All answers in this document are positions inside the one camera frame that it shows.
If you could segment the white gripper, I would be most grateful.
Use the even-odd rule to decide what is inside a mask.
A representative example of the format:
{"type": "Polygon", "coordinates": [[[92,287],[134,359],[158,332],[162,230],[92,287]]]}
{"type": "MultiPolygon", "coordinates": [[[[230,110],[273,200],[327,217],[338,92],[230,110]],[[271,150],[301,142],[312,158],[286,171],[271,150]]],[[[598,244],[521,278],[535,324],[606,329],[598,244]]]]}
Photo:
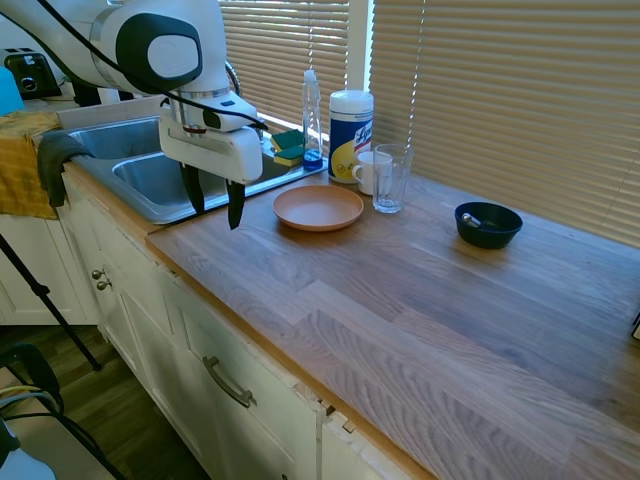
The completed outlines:
{"type": "Polygon", "coordinates": [[[204,133],[188,133],[172,118],[168,108],[160,110],[158,129],[164,154],[181,162],[183,184],[197,215],[205,212],[198,169],[227,179],[228,224],[231,230],[236,229],[244,209],[244,184],[256,181],[263,173],[258,134],[250,127],[229,133],[211,129],[204,133]]]}

